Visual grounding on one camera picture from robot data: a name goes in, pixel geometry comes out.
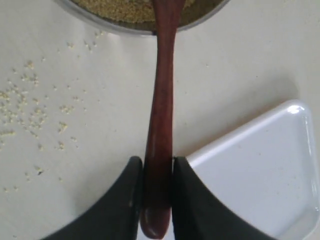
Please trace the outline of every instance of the white plastic tray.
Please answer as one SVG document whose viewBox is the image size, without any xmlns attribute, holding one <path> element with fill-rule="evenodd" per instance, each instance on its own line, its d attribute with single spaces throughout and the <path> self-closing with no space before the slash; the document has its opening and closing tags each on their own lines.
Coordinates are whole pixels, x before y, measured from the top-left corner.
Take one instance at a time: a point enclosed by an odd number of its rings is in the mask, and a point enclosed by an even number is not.
<svg viewBox="0 0 320 240">
<path fill-rule="evenodd" d="M 280 240 L 302 240 L 319 221 L 319 174 L 309 108 L 283 103 L 188 157 L 236 214 Z M 138 240 L 145 240 L 139 230 Z M 165 240 L 174 240 L 170 225 Z"/>
</svg>

